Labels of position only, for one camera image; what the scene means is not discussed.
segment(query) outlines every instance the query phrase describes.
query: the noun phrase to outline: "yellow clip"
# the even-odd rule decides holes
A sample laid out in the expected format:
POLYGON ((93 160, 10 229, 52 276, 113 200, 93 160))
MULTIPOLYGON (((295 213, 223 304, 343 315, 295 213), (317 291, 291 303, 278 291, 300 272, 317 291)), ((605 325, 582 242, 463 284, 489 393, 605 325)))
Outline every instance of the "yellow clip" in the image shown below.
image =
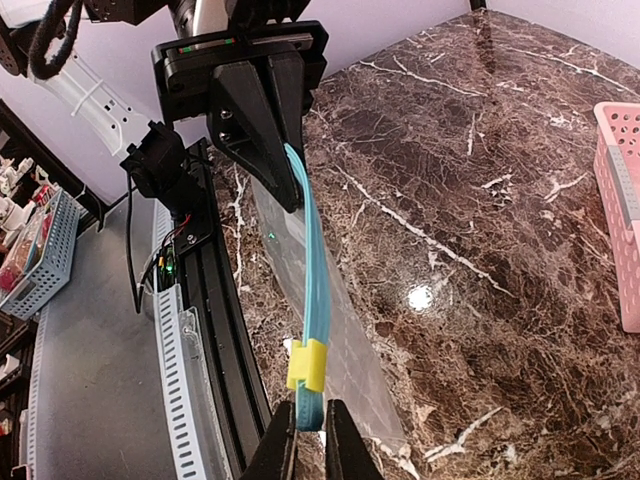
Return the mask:
POLYGON ((312 392, 324 392, 324 377, 327 371, 327 346, 313 338, 303 347, 300 340, 291 345, 291 360, 287 373, 287 388, 296 390, 298 381, 312 392))

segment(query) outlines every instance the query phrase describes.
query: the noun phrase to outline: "white wall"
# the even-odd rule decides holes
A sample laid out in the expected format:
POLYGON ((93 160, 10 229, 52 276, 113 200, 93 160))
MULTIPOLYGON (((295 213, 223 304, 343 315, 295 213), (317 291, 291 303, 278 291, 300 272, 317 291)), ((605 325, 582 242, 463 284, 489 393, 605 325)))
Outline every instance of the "white wall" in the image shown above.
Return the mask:
POLYGON ((487 7, 564 33, 640 68, 639 0, 488 0, 487 7))
MULTIPOLYGON (((468 0, 312 0, 304 18, 320 20, 330 35, 333 73, 409 35, 469 11, 468 0)), ((82 22, 80 56, 132 107, 160 120, 150 52, 175 38, 165 9, 138 27, 82 22)), ((0 69, 0 97, 96 194, 110 203, 125 193, 124 171, 80 118, 48 92, 0 69)), ((188 145, 206 135, 202 118, 180 125, 188 145)))

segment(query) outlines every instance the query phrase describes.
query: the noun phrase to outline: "black pole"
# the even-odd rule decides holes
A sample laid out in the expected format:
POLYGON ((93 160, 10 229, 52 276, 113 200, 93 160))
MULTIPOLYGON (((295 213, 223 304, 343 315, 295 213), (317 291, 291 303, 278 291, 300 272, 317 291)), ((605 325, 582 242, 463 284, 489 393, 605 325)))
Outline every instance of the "black pole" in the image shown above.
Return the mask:
POLYGON ((100 225, 102 225, 104 214, 109 209, 108 205, 100 200, 91 189, 69 170, 1 99, 0 128, 9 137, 20 143, 29 153, 29 156, 33 158, 33 161, 49 174, 51 180, 58 183, 69 195, 75 197, 78 203, 97 218, 100 225))

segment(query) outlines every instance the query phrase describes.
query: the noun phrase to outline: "marble table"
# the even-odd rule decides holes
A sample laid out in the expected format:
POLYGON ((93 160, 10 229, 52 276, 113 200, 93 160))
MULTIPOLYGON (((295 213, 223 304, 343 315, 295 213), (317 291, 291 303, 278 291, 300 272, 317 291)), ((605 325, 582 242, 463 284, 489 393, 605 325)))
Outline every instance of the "marble table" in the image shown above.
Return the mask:
MULTIPOLYGON (((640 478, 640 336, 620 326, 592 170, 592 109, 640 102, 639 72, 480 12, 333 75, 316 99, 306 151, 325 235, 407 436, 395 456, 372 445, 386 478, 640 478)), ((300 325, 246 177, 220 168, 275 405, 300 325)), ((319 478, 320 451, 303 445, 299 478, 319 478)))

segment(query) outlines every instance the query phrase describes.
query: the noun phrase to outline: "gray floor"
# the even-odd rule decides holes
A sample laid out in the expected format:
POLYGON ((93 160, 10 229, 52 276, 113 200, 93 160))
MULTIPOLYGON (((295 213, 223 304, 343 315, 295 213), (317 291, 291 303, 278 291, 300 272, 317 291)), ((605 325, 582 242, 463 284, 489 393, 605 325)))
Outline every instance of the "gray floor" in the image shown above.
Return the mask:
MULTIPOLYGON (((174 478, 153 328, 127 280, 126 202, 78 240, 72 279, 50 303, 37 378, 37 480, 174 478)), ((136 273, 151 248, 153 202, 136 198, 136 273)))

